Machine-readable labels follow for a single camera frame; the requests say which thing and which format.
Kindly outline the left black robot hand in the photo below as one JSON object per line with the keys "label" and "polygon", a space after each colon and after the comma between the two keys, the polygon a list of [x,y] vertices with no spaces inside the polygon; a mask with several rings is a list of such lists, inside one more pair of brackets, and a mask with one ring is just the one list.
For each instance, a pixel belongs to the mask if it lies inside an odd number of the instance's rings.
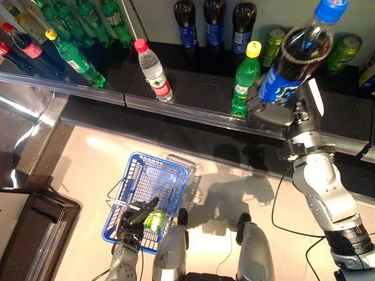
{"label": "left black robot hand", "polygon": [[150,202],[133,202],[121,215],[116,230],[118,242],[129,245],[139,251],[144,237],[144,222],[158,203],[159,197],[154,197]]}

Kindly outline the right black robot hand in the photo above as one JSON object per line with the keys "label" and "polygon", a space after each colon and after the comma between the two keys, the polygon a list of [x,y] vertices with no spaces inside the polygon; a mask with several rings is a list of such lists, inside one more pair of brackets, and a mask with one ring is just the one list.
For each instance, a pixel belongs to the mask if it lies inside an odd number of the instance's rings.
{"label": "right black robot hand", "polygon": [[263,74],[248,89],[248,120],[266,128],[282,129],[286,139],[292,139],[305,132],[321,131],[324,105],[315,78],[299,87],[286,106],[264,102],[258,97],[258,90],[265,80]]}

